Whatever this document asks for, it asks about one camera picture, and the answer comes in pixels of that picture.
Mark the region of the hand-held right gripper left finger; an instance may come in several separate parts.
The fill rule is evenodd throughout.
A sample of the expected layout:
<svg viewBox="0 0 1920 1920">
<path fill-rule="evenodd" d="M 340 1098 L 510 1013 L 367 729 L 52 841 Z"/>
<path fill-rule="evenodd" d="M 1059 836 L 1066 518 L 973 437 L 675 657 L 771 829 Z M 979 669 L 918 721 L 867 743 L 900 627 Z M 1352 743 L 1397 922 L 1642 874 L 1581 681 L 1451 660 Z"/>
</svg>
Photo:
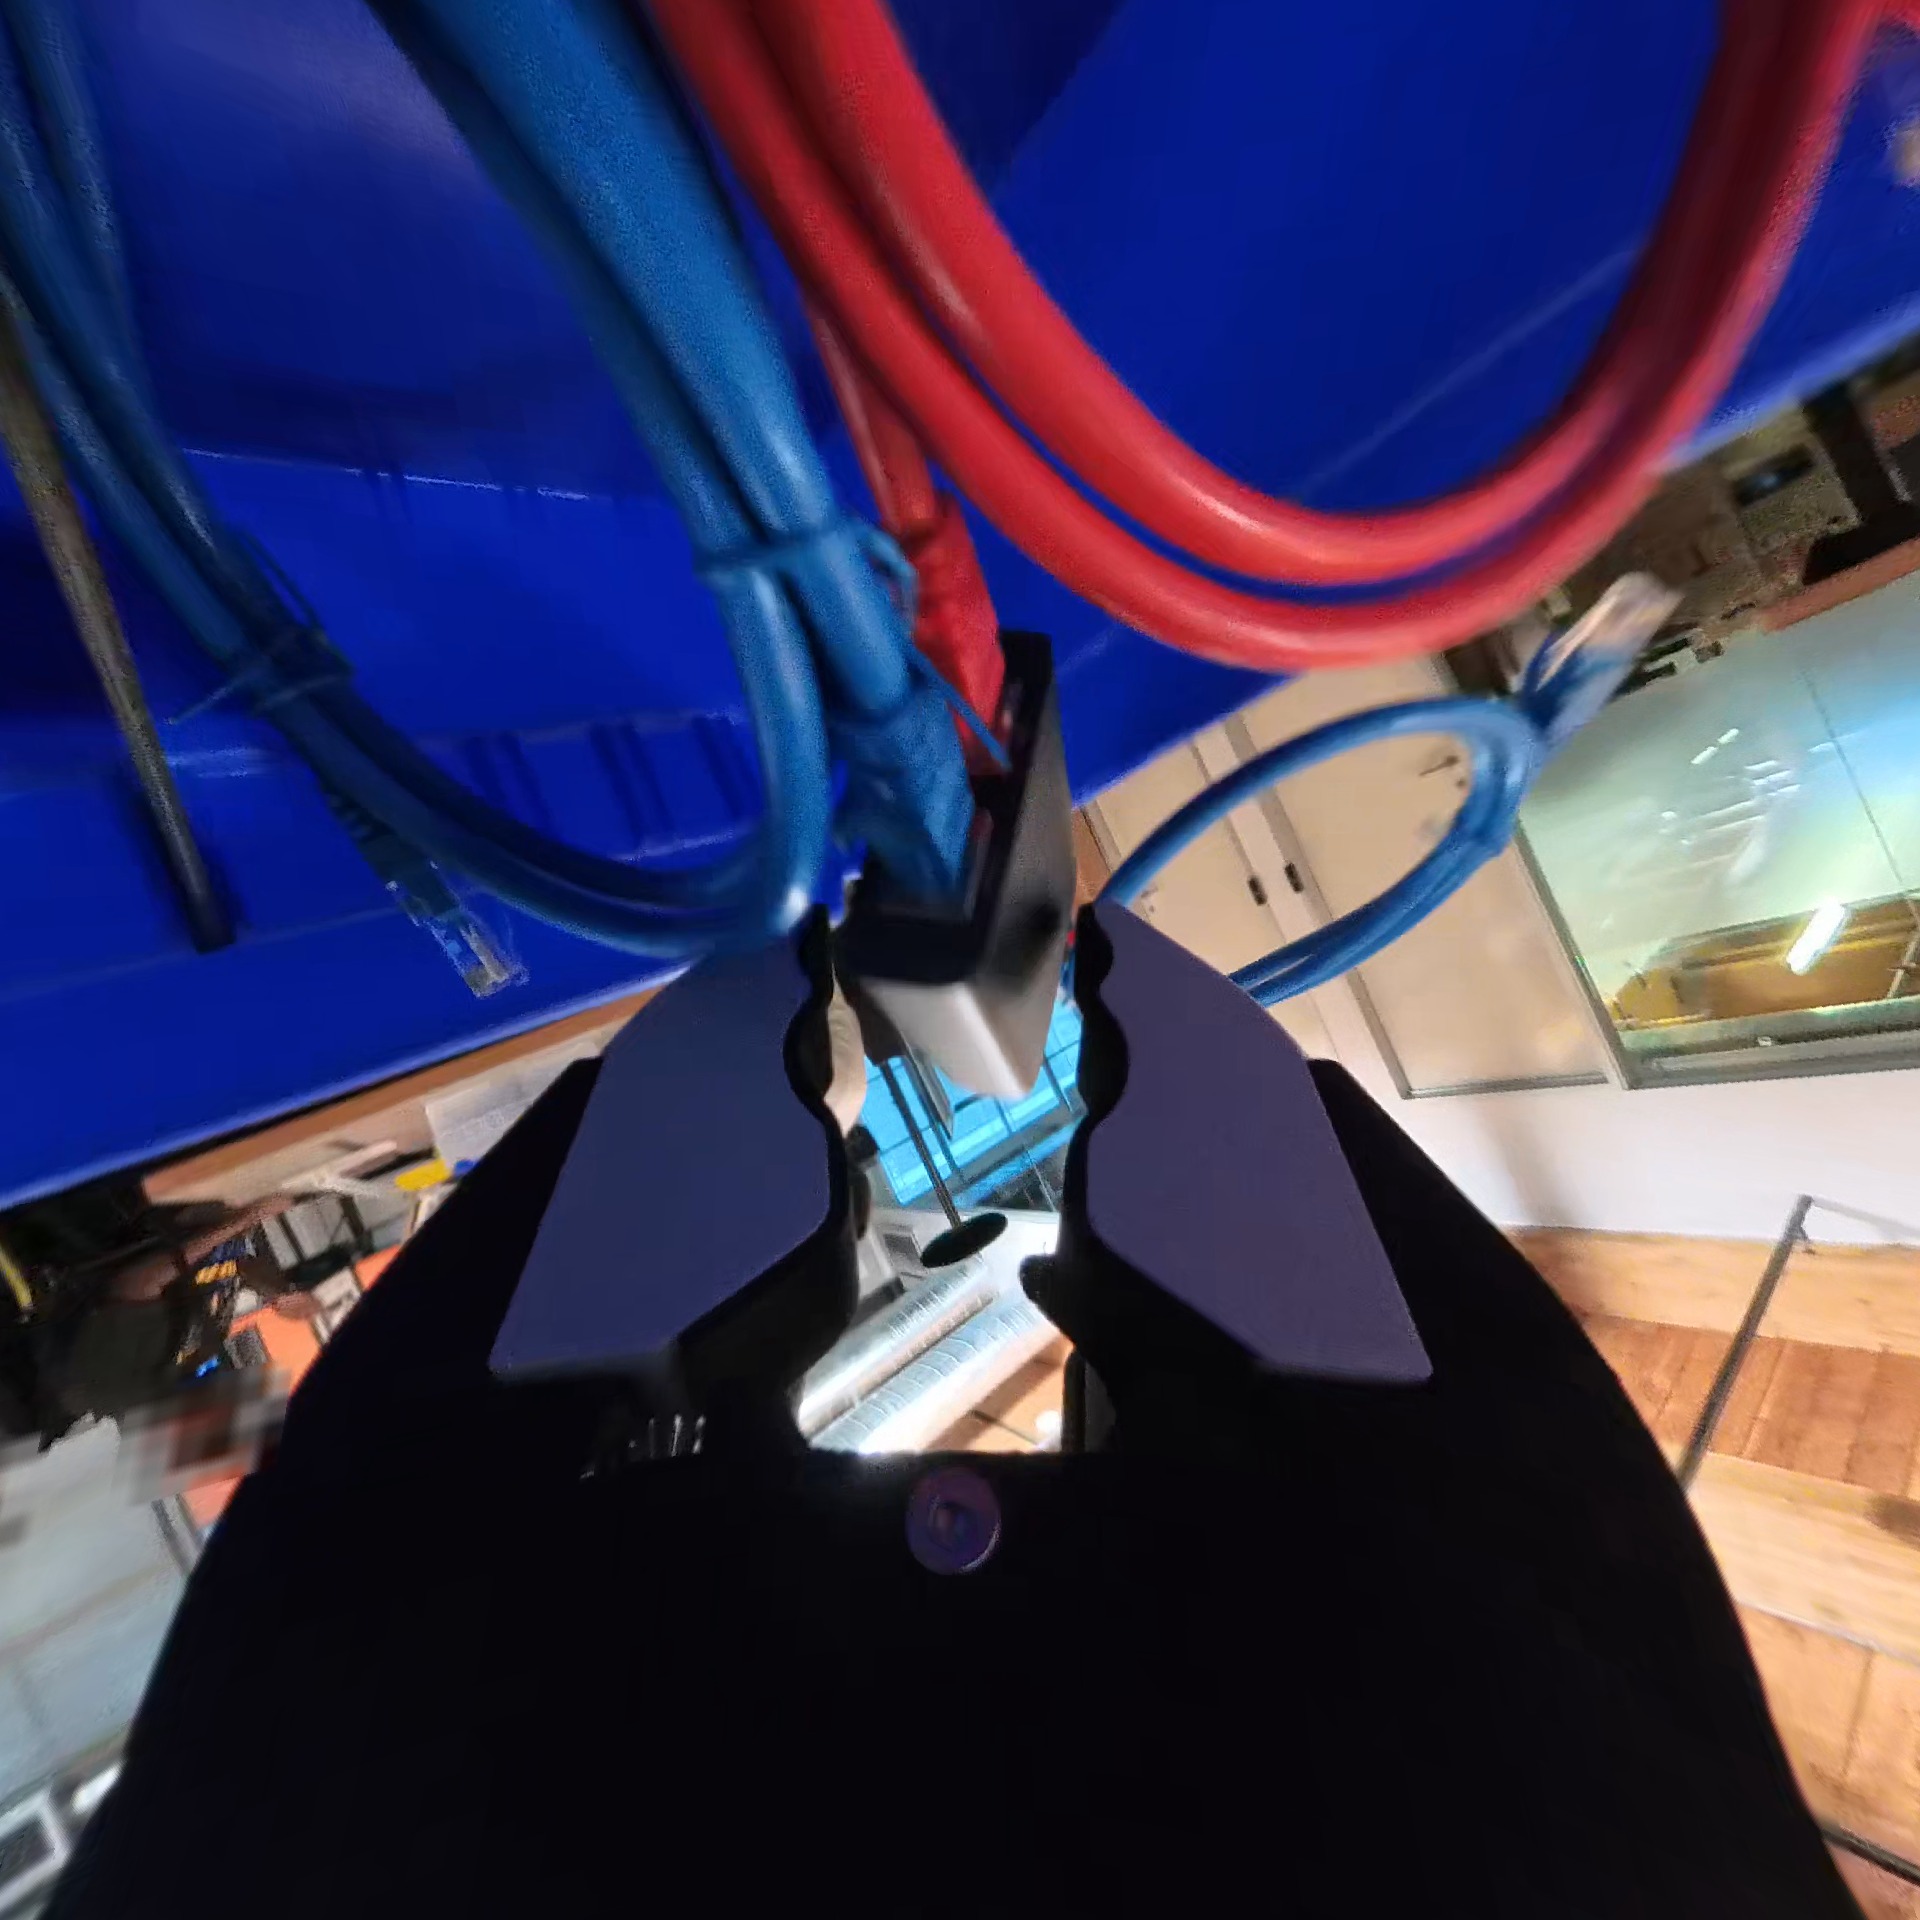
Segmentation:
<svg viewBox="0 0 1920 1920">
<path fill-rule="evenodd" d="M 600 1055 L 490 1366 L 511 1382 L 790 1388 L 847 1330 L 831 925 L 711 958 Z"/>
</svg>

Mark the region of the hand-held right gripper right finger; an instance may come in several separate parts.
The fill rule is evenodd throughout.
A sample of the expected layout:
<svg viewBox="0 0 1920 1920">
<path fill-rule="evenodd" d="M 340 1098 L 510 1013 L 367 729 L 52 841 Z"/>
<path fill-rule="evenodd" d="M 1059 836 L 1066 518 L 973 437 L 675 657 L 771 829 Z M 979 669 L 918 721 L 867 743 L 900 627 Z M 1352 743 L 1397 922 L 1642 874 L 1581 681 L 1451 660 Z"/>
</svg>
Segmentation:
<svg viewBox="0 0 1920 1920">
<path fill-rule="evenodd" d="M 1076 1125 L 1030 1299 L 1104 1386 L 1424 1386 L 1434 1362 L 1308 1059 L 1128 907 L 1076 925 Z"/>
</svg>

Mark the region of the black bin divider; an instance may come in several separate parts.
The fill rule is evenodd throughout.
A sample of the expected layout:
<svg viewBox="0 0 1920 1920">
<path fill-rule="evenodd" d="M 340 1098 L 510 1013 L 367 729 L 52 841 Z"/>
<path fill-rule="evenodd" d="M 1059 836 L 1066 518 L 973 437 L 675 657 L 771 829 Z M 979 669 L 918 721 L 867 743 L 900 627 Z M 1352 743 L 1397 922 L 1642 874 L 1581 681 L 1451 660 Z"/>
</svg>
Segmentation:
<svg viewBox="0 0 1920 1920">
<path fill-rule="evenodd" d="M 32 370 L 21 316 L 23 303 L 4 281 L 2 437 L 6 465 L 69 621 L 102 687 L 127 757 L 142 821 L 171 883 L 192 947 L 214 953 L 232 943 L 232 924 L 159 746 L 101 550 L 67 475 L 56 427 Z"/>
</svg>

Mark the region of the silver ventilation duct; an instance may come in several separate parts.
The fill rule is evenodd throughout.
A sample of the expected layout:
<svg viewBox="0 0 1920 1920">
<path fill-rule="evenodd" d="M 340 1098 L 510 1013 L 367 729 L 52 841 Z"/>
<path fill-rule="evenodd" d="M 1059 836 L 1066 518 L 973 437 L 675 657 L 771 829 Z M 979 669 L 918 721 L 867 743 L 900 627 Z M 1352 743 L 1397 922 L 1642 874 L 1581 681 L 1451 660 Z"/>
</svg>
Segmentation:
<svg viewBox="0 0 1920 1920">
<path fill-rule="evenodd" d="M 814 1450 L 847 1455 L 931 1451 L 1056 1338 L 1014 1267 L 992 1255 L 941 1267 L 807 1374 L 800 1434 Z"/>
</svg>

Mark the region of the black network switch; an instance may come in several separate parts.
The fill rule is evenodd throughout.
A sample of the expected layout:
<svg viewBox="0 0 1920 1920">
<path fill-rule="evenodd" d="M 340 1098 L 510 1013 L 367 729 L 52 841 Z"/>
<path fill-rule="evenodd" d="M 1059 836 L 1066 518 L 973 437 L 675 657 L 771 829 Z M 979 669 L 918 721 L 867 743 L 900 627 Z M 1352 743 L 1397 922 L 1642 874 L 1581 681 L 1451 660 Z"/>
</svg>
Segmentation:
<svg viewBox="0 0 1920 1920">
<path fill-rule="evenodd" d="M 917 902 L 869 866 L 835 932 L 835 972 L 874 1066 L 917 1055 L 959 1090 L 1039 1081 L 1072 940 L 1072 791 L 1050 639 L 1000 631 L 1010 764 L 973 778 L 957 902 Z"/>
</svg>

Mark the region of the blue divided bin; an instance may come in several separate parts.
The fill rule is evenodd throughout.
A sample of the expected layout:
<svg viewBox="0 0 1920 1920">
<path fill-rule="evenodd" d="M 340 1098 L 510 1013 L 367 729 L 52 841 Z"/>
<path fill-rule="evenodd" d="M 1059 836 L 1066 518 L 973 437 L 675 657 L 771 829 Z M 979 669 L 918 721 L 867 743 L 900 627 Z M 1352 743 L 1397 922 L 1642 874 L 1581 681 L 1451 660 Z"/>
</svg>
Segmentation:
<svg viewBox="0 0 1920 1920">
<path fill-rule="evenodd" d="M 364 5 L 67 5 L 158 413 L 389 725 L 643 866 L 750 844 L 750 717 L 549 261 Z M 1491 466 L 1645 245 L 1714 5 L 900 5 L 1093 347 L 1244 481 Z M 230 919 L 199 951 L 4 478 L 4 1206 L 570 1014 L 661 966 L 484 901 L 478 999 L 147 570 L 102 566 Z"/>
</svg>

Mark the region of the white cabinet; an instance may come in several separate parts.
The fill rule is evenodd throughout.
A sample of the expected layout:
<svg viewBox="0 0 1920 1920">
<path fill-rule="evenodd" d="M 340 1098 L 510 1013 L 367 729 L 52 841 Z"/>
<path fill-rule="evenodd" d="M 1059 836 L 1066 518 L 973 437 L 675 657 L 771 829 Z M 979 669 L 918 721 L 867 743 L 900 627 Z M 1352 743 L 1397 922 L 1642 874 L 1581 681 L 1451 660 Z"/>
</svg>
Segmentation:
<svg viewBox="0 0 1920 1920">
<path fill-rule="evenodd" d="M 1111 785 L 1086 807 L 1088 833 L 1119 865 L 1262 749 L 1454 687 L 1436 660 L 1298 678 Z M 1237 807 L 1142 886 L 1136 911 L 1215 972 L 1235 972 L 1383 895 L 1437 849 L 1468 789 L 1468 755 L 1446 737 L 1355 747 Z M 1390 1098 L 1621 1083 L 1517 849 L 1373 959 L 1284 1002 L 1275 1019 L 1304 1052 Z"/>
</svg>

